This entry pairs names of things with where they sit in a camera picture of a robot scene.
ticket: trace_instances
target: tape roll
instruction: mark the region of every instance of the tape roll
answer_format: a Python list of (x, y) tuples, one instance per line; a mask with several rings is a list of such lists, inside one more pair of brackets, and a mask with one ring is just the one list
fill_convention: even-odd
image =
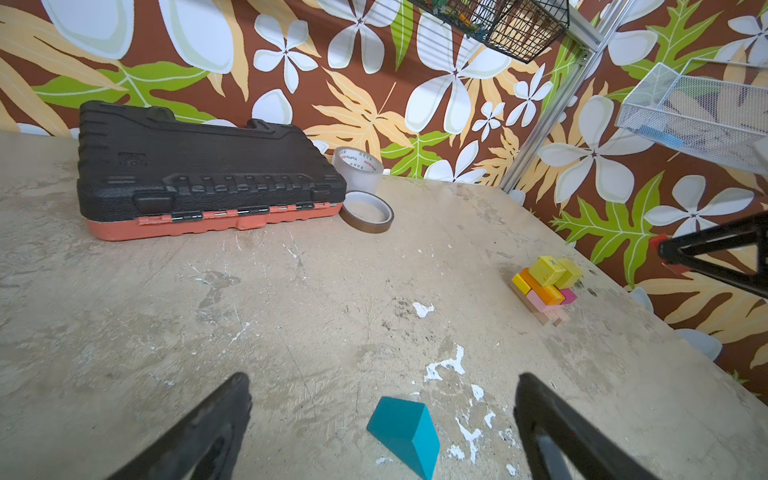
[(388, 203), (361, 190), (346, 193), (339, 215), (353, 228), (366, 233), (384, 233), (395, 219), (395, 212)]
[(346, 191), (376, 193), (384, 173), (384, 165), (379, 159), (357, 148), (339, 147), (333, 152), (331, 163), (346, 180)]

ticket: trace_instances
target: wire basket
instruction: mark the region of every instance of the wire basket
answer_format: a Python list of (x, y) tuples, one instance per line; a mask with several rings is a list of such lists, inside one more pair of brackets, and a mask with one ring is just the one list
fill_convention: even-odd
[(529, 63), (568, 30), (568, 0), (410, 0), (489, 48)]
[[(753, 83), (764, 84), (768, 74), (765, 67), (706, 58), (689, 60), (683, 71), (692, 61), (726, 65), (726, 72), (740, 69), (745, 79), (745, 70), (758, 70)], [(752, 149), (768, 135), (765, 87), (694, 77), (656, 64), (624, 99), (616, 126), (716, 164), (768, 174), (768, 165)]]

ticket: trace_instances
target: yellow block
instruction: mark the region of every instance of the yellow block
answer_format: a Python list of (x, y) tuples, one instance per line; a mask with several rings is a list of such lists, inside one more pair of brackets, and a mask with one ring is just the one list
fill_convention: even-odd
[(515, 275), (512, 277), (512, 283), (520, 289), (520, 291), (523, 293), (523, 295), (527, 295), (528, 292), (531, 291), (531, 286), (528, 285), (525, 280), (523, 280), (523, 277), (520, 276), (520, 274)]
[(581, 268), (579, 268), (576, 263), (571, 262), (567, 258), (561, 258), (558, 260), (558, 262), (560, 262), (563, 268), (565, 268), (565, 273), (563, 273), (563, 276), (561, 276), (560, 279), (554, 283), (554, 285), (560, 290), (564, 288), (571, 288), (574, 283), (579, 281), (581, 276), (584, 274), (581, 272)]
[(539, 285), (554, 285), (565, 273), (565, 268), (552, 255), (542, 255), (528, 269)]
[(530, 272), (526, 268), (520, 272), (520, 277), (531, 287), (531, 290), (536, 292), (536, 295), (544, 301), (547, 305), (560, 305), (565, 300), (565, 297), (560, 290), (554, 288), (552, 285), (542, 286), (531, 276)]

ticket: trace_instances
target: white paint stain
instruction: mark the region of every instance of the white paint stain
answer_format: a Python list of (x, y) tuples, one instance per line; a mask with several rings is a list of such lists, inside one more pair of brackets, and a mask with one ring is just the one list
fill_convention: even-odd
[(296, 255), (294, 252), (290, 251), (290, 248), (286, 247), (286, 250), (288, 250), (288, 253), (290, 253), (291, 255), (293, 255), (293, 258), (297, 258), (297, 255)]
[(493, 419), (493, 417), (495, 417), (495, 416), (496, 416), (496, 414), (494, 412), (491, 412), (491, 413), (487, 414), (485, 417), (483, 417), (483, 419), (485, 420), (485, 424), (490, 429), (493, 428), (493, 426), (491, 425), (491, 419)]
[(158, 382), (160, 382), (160, 383), (164, 383), (164, 384), (165, 384), (165, 386), (174, 386), (174, 385), (176, 385), (176, 382), (174, 382), (173, 380), (160, 380), (160, 379), (159, 379), (159, 378), (158, 378), (158, 377), (157, 377), (155, 374), (153, 374), (153, 373), (150, 373), (150, 374), (149, 374), (149, 376), (150, 376), (150, 377), (152, 377), (153, 379), (157, 380), (157, 381), (158, 381)]
[(245, 322), (245, 326), (243, 327), (243, 329), (241, 331), (237, 332), (237, 335), (232, 337), (232, 340), (230, 341), (229, 345), (227, 345), (227, 348), (225, 348), (224, 350), (221, 350), (221, 353), (219, 354), (219, 357), (221, 357), (227, 351), (227, 349), (230, 348), (233, 343), (235, 343), (235, 340), (240, 338), (240, 335), (242, 335), (246, 330), (248, 330), (249, 326), (250, 326), (250, 322)]
[(510, 445), (512, 445), (516, 449), (520, 448), (520, 444), (517, 442), (517, 440), (515, 440), (515, 434), (512, 433), (512, 429), (506, 428), (504, 430), (501, 430), (498, 433), (498, 436), (502, 437), (502, 440), (504, 440), (505, 442), (508, 442)]
[(483, 396), (485, 396), (485, 390), (483, 390), (479, 385), (472, 384), (472, 393), (475, 395), (475, 400), (480, 402), (482, 400)]
[(464, 358), (464, 347), (461, 345), (456, 346), (456, 358), (443, 360), (442, 362), (430, 363), (427, 365), (427, 374), (424, 376), (424, 381), (429, 380), (442, 380), (442, 377), (437, 373), (437, 367), (443, 368), (451, 367), (459, 375), (464, 375), (464, 367), (462, 367), (462, 359)]
[(448, 449), (448, 454), (451, 457), (458, 458), (459, 460), (463, 460), (463, 459), (467, 458), (466, 455), (464, 455), (464, 452), (462, 452), (462, 449), (459, 448), (458, 445), (451, 445), (451, 448)]
[(475, 445), (475, 440), (482, 437), (482, 432), (480, 429), (475, 429), (474, 432), (469, 433), (469, 430), (464, 428), (462, 423), (458, 420), (458, 417), (454, 418), (456, 418), (456, 423), (458, 423), (458, 427), (462, 431), (462, 435), (464, 435), (464, 440), (469, 443), (469, 459), (472, 460), (472, 463), (475, 463), (478, 456), (478, 446)]
[(432, 305), (431, 303), (429, 304), (429, 306), (424, 306), (419, 302), (414, 302), (413, 308), (416, 309), (416, 315), (418, 315), (419, 318), (424, 318), (425, 316), (427, 316), (427, 313), (435, 311), (435, 306)]

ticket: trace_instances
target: brown tape roll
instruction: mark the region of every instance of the brown tape roll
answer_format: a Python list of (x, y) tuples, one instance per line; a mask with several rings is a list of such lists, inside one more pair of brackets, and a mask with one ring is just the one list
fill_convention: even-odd
[[(362, 218), (365, 207), (373, 207), (383, 215), (383, 220), (371, 221)], [(339, 211), (339, 216), (353, 228), (366, 233), (384, 233), (392, 226), (395, 212), (384, 200), (374, 194), (361, 190), (350, 190), (346, 193), (346, 199)]]

